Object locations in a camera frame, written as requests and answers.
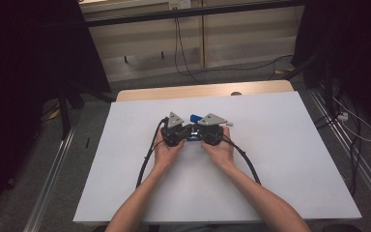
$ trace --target gray floor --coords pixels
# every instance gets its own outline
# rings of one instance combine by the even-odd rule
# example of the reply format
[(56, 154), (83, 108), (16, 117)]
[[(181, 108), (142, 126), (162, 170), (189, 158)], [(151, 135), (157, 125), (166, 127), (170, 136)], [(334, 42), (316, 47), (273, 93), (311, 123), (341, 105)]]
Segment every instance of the gray floor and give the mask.
[[(288, 61), (289, 59), (278, 62), (276, 68), (289, 68)], [(236, 65), (232, 66), (232, 68), (252, 68), (266, 63)], [(272, 66), (268, 66), (263, 69), (249, 71), (222, 70), (204, 72), (195, 75), (195, 78), (205, 83), (241, 82), (266, 80), (270, 78), (271, 73)], [(276, 75), (273, 78), (277, 79), (280, 77), (280, 75)], [(124, 89), (194, 84), (200, 83), (194, 81), (189, 76), (171, 73), (119, 81), (111, 83), (111, 87), (113, 89), (112, 95), (116, 96), (119, 91)], [(309, 92), (305, 90), (300, 78), (296, 77), (293, 80), (293, 85), (300, 92), (300, 96), (311, 118), (314, 120), (319, 119), (322, 113), (311, 98)], [(71, 220), (95, 156), (97, 144), (99, 144), (109, 105), (97, 101), (90, 96), (84, 96), (84, 99), (86, 106), (82, 110), (71, 110), (71, 114), (80, 114), (80, 119), (55, 189), (45, 209), (40, 231), (93, 231), (95, 229), (93, 226), (75, 224)], [(346, 155), (346, 151), (339, 144), (330, 127), (322, 128), (319, 132), (339, 171), (344, 177), (349, 178), (351, 176), (350, 161)], [(59, 148), (60, 137), (61, 121), (59, 118), (42, 124), (33, 148), (17, 172), (15, 187), (5, 190), (0, 197), (0, 231), (22, 231), (25, 228), (40, 190), (43, 187), (48, 170)], [(371, 166), (371, 143), (363, 142), (362, 154)], [(357, 193), (354, 199), (362, 213), (363, 219), (346, 221), (346, 223), (354, 224), (362, 231), (370, 232), (371, 191), (360, 177), (358, 178)], [(324, 225), (334, 222), (337, 223), (334, 220), (317, 220), (308, 221), (308, 224), (312, 228), (312, 231), (322, 231)]]

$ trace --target white paper sheet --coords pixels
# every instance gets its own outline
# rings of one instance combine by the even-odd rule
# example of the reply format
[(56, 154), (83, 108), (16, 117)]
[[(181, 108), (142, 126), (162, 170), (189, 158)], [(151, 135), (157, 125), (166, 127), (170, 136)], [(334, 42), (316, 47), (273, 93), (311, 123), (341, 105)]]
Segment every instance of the white paper sheet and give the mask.
[[(111, 220), (134, 191), (157, 124), (170, 111), (185, 124), (191, 114), (208, 113), (233, 122), (232, 139), (246, 151), (263, 186), (289, 202), (303, 218), (361, 217), (300, 96), (293, 92), (113, 103), (73, 221)], [(237, 151), (234, 160), (252, 176)], [(152, 156), (143, 180), (153, 164)], [(199, 142), (185, 144), (144, 217), (147, 222), (258, 220)]]

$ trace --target white table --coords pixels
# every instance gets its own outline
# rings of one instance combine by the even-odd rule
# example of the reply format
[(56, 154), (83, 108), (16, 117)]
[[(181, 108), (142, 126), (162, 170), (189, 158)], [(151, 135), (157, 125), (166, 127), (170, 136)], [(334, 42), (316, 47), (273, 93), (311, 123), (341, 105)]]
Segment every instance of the white table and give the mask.
[[(246, 151), (263, 186), (303, 218), (361, 217), (300, 96), (286, 92), (113, 103), (73, 221), (111, 220), (134, 191), (157, 123), (170, 111), (185, 123), (190, 114), (209, 112), (233, 122), (232, 138)], [(261, 221), (198, 142), (187, 142), (179, 155), (155, 192), (144, 222)], [(237, 151), (235, 162), (251, 176)], [(144, 177), (153, 163), (152, 157)]]

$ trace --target forearm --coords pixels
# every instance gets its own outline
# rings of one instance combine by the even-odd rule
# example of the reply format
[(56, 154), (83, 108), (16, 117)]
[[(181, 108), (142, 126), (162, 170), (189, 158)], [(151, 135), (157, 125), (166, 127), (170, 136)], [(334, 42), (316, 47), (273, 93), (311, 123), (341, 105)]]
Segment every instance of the forearm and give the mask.
[(106, 231), (135, 231), (165, 168), (155, 167), (111, 219)]
[(291, 205), (258, 185), (233, 163), (224, 165), (222, 170), (272, 231), (310, 231)]

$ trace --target table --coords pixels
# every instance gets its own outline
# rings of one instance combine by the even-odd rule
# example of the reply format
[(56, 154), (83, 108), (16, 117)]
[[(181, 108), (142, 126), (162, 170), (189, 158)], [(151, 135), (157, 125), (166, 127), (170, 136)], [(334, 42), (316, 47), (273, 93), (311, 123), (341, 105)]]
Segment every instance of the table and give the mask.
[[(228, 97), (236, 91), (244, 95)], [(175, 98), (176, 93), (179, 99), (167, 100)], [(230, 129), (233, 140), (246, 151), (263, 185), (289, 202), (305, 219), (360, 218), (300, 96), (293, 92), (289, 82), (272, 81), (130, 90), (119, 94), (110, 108), (73, 221), (88, 224), (111, 220), (134, 191), (159, 114), (168, 115), (169, 110), (186, 123), (187, 114), (207, 110), (234, 122)], [(144, 176), (153, 162), (152, 157)], [(235, 163), (251, 176), (238, 153)], [(213, 166), (198, 142), (187, 142), (184, 146), (144, 217), (147, 223), (253, 221), (261, 219)]]

